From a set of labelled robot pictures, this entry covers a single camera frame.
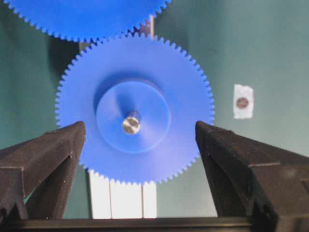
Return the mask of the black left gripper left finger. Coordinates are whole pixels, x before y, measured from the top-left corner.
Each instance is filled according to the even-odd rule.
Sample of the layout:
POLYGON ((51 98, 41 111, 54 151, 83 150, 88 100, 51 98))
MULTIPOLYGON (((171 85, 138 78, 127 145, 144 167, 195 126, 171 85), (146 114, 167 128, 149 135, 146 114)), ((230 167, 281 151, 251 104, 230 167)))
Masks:
POLYGON ((85 142, 77 121, 0 151, 0 218, 62 219, 85 142))

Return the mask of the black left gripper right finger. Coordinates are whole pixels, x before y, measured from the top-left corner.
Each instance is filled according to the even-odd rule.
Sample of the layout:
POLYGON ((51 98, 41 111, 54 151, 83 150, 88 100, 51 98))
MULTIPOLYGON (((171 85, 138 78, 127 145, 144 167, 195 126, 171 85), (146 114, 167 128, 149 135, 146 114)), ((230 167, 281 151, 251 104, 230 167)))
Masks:
POLYGON ((217 215, 275 232, 309 229, 309 159, 198 121, 196 143, 217 215))

